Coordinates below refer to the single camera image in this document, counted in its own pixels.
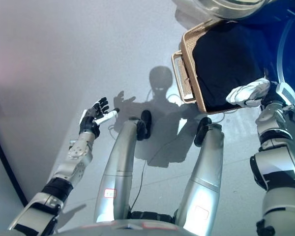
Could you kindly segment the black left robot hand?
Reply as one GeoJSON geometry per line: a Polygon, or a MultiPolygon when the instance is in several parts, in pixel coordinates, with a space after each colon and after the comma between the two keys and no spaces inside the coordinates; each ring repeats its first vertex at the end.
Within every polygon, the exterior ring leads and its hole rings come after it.
{"type": "Polygon", "coordinates": [[[79,121],[79,134],[90,132],[96,138],[99,137],[100,125],[115,117],[119,112],[119,108],[109,111],[109,102],[106,97],[102,97],[92,107],[83,111],[79,121]]]}

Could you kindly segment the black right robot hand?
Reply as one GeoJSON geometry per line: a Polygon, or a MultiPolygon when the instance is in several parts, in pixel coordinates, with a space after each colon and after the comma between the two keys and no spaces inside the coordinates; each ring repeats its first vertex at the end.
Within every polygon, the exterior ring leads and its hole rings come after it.
{"type": "Polygon", "coordinates": [[[284,106],[295,106],[295,91],[286,82],[271,82],[266,96],[261,100],[261,104],[266,107],[274,102],[280,102],[284,106]]]}

